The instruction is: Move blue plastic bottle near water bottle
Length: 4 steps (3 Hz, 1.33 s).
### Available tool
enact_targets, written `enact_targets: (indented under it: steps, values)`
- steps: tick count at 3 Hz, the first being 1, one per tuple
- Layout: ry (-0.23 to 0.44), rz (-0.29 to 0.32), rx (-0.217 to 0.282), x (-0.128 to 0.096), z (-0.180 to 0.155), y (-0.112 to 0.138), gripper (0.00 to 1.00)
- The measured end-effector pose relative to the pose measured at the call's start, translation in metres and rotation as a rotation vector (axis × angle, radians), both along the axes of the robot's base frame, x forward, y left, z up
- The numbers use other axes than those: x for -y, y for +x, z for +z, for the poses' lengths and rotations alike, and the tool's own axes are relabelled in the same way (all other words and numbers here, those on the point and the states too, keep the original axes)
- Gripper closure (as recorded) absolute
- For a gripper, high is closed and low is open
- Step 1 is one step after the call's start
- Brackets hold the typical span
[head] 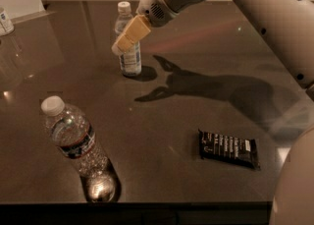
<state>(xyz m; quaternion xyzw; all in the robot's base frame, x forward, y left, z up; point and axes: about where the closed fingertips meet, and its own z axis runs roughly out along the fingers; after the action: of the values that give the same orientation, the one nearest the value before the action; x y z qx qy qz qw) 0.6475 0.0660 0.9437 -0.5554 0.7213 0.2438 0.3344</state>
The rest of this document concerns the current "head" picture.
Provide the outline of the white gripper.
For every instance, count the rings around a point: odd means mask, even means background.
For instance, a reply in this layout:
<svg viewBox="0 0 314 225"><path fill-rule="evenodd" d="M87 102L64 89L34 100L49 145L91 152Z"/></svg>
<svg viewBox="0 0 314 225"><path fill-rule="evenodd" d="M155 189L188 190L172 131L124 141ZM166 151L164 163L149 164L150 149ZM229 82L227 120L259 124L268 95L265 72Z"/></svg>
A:
<svg viewBox="0 0 314 225"><path fill-rule="evenodd" d="M137 15L119 16L115 23L118 35L112 45L115 55L122 55L133 48L151 32L173 20L185 8L204 0L139 0Z"/></svg>

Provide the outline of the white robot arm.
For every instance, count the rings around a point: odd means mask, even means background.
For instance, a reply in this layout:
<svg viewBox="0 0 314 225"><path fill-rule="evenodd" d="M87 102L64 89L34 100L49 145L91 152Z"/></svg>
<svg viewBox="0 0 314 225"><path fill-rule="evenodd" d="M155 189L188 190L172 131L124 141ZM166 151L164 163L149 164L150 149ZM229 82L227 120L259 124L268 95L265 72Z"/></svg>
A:
<svg viewBox="0 0 314 225"><path fill-rule="evenodd" d="M121 55L180 11L204 0L139 0L112 46ZM308 96L314 89L314 4L309 0L233 0ZM292 145L275 190L269 225L314 225L314 127Z"/></svg>

